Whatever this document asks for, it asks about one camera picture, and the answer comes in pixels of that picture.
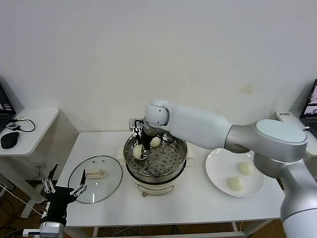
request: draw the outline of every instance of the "white robotic arm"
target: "white robotic arm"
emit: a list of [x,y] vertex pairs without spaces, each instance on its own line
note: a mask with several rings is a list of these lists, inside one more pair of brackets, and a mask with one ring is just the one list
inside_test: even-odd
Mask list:
[[287,237],[317,236],[317,183],[302,160],[307,138],[300,129],[275,120],[232,125],[213,113],[153,100],[146,108],[143,138],[152,138],[163,130],[206,149],[225,148],[234,153],[253,150],[257,169],[281,179],[285,187],[281,219]]

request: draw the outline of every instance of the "metal steamer tray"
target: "metal steamer tray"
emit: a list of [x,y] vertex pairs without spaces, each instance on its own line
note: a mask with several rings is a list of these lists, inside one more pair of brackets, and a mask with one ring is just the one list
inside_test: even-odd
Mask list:
[[133,157],[133,147],[138,144],[132,135],[124,145],[123,155],[129,173],[147,184],[164,184],[177,178],[186,166],[186,142],[175,138],[173,142],[161,141],[153,147],[145,160]]

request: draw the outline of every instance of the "laptop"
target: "laptop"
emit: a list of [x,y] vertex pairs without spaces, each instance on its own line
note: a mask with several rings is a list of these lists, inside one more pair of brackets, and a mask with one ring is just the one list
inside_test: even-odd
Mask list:
[[303,124],[310,127],[312,134],[317,137],[317,79],[300,116]]
[[15,110],[0,85],[0,132],[15,116]]

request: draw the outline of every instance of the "white plate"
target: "white plate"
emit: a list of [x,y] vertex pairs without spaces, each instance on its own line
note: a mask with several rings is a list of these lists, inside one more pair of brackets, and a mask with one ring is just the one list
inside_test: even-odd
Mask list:
[[[236,197],[250,197],[258,193],[264,185],[264,175],[253,164],[253,152],[235,154],[225,149],[213,150],[206,159],[206,172],[210,180],[225,193]],[[254,167],[253,174],[246,176],[238,171],[238,164],[248,162]],[[244,181],[244,189],[233,191],[227,181],[238,176]]]

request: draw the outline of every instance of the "black mouse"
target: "black mouse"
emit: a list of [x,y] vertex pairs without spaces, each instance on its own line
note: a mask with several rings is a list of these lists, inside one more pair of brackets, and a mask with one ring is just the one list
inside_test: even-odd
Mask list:
[[5,134],[3,137],[1,137],[0,142],[1,142],[1,147],[3,149],[10,149],[13,146],[16,145],[18,142],[18,137],[19,137],[19,132],[10,132],[8,134]]

